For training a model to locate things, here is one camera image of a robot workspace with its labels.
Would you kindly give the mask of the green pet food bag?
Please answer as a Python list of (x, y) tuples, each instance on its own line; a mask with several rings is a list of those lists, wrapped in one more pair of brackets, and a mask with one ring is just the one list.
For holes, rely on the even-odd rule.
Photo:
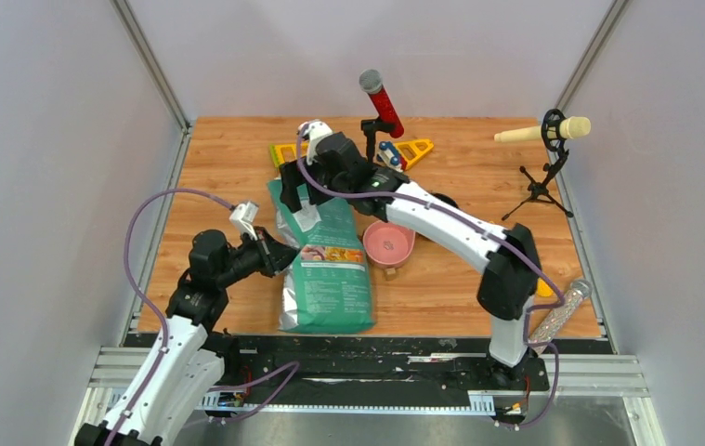
[(348, 335), (376, 324), (368, 259), (353, 211), (339, 198), (314, 205), (298, 189), (301, 210), (280, 201), (279, 179), (268, 183), (275, 226), (297, 256), (281, 288), (279, 329), (287, 333)]

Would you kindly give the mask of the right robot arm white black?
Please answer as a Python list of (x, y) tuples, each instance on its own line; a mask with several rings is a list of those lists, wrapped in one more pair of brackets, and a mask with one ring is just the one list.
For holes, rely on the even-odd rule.
[(368, 161), (355, 143), (322, 121), (304, 123), (297, 140), (307, 152), (283, 164), (280, 201), (296, 213), (307, 202), (345, 201), (363, 216), (413, 230), (457, 255), (481, 275), (477, 302), (491, 316), (490, 379), (513, 387), (526, 374), (528, 305), (542, 273), (530, 230), (510, 229), (466, 214), (406, 175)]

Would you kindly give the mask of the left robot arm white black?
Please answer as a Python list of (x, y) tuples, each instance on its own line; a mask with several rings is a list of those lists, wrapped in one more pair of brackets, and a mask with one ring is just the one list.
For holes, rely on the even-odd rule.
[(228, 305), (228, 288), (254, 273), (275, 277), (297, 255), (263, 227), (244, 233), (238, 246), (220, 230), (197, 234), (157, 341), (121, 399), (101, 422), (82, 424), (75, 444), (172, 444), (211, 385), (233, 383), (242, 374), (239, 354), (213, 350), (224, 337), (214, 328)]

